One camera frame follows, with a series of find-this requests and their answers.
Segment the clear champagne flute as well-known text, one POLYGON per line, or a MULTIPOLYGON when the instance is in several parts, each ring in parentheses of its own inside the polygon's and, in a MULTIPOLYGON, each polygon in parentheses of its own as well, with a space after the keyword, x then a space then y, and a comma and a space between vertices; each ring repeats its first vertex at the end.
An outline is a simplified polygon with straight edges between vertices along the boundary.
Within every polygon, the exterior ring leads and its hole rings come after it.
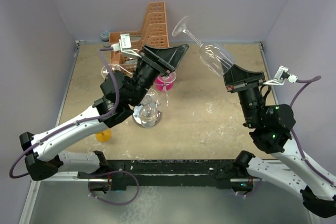
POLYGON ((173 88, 176 77, 176 73, 171 72, 167 76, 159 76, 156 80, 155 85, 159 91, 158 101, 160 103, 161 110, 167 109, 169 106, 168 91, 173 88))

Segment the clear front wine glass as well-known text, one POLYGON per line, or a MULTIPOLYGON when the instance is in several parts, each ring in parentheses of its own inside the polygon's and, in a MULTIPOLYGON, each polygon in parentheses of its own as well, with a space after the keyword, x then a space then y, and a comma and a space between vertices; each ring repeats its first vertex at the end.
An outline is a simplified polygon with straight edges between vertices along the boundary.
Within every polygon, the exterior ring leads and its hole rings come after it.
POLYGON ((201 42, 187 28, 189 16, 183 17, 174 27, 172 36, 184 33, 199 46, 201 62, 213 73, 223 76, 235 64, 235 58, 221 45, 213 42, 201 42))

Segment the clear wine glass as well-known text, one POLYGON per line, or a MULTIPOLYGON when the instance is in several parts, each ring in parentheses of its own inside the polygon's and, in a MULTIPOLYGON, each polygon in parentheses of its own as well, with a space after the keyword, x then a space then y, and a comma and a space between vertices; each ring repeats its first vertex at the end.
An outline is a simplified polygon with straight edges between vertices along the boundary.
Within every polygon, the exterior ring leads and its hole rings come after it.
POLYGON ((144 128, 151 128, 158 124, 161 112, 157 109, 158 93, 150 88, 141 101, 137 113, 138 123, 144 128))
POLYGON ((213 73, 223 76, 235 64, 235 58, 221 45, 213 42, 201 42, 187 28, 189 16, 183 17, 174 27, 172 36, 184 33, 199 46, 201 62, 213 73))
POLYGON ((118 64, 109 63, 109 66, 103 66, 101 69, 101 76, 105 79, 106 76, 110 74, 110 71, 121 71, 121 68, 118 64))

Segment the pink plastic goblet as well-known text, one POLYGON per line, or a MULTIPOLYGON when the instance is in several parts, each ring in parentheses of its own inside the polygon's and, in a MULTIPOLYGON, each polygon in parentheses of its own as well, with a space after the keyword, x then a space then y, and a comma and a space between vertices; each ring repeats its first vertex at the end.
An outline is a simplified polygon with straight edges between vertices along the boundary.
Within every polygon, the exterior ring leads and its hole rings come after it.
POLYGON ((176 73, 171 72, 168 76, 159 76, 155 80, 155 88, 159 91, 163 91, 163 89, 169 90, 174 86, 174 82, 176 80, 176 73))

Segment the clear back wine glass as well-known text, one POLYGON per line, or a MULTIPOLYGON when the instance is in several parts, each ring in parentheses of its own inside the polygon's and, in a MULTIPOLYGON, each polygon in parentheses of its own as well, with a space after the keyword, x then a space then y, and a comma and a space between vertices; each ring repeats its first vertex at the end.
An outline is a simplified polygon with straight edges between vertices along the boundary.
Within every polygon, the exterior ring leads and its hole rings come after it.
POLYGON ((141 101, 137 113, 138 123, 144 128, 151 128, 158 124, 161 112, 157 109, 158 93, 150 88, 141 101))

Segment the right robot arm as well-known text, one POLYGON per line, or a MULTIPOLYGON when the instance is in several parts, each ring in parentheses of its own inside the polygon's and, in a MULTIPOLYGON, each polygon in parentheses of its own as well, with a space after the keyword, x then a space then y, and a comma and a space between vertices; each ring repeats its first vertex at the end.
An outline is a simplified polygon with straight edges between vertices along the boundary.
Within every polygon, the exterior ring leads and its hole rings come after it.
POLYGON ((300 80, 280 66, 275 77, 265 80, 263 72, 253 72, 237 65, 223 68, 223 79, 230 93, 237 93, 243 111, 244 126, 256 147, 281 161, 289 169, 272 166, 257 156, 242 151, 236 158, 234 173, 248 174, 283 188, 302 198, 303 205, 321 218, 335 216, 335 176, 306 154, 293 131, 296 123, 292 104, 266 105, 264 87, 281 86, 285 81, 305 87, 320 80, 316 76, 300 80))

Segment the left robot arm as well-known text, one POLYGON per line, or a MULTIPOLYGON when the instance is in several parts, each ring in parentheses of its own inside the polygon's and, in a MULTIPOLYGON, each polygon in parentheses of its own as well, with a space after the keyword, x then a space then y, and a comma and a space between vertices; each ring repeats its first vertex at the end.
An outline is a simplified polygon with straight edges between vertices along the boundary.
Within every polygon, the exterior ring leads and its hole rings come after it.
POLYGON ((31 179, 44 180, 58 172, 104 177, 110 168, 103 152, 71 153, 66 149, 130 117, 157 77, 174 72, 188 48, 187 44, 169 48, 143 46, 133 75, 112 70, 100 86, 103 97, 78 116, 43 133, 21 134, 19 139, 31 179))

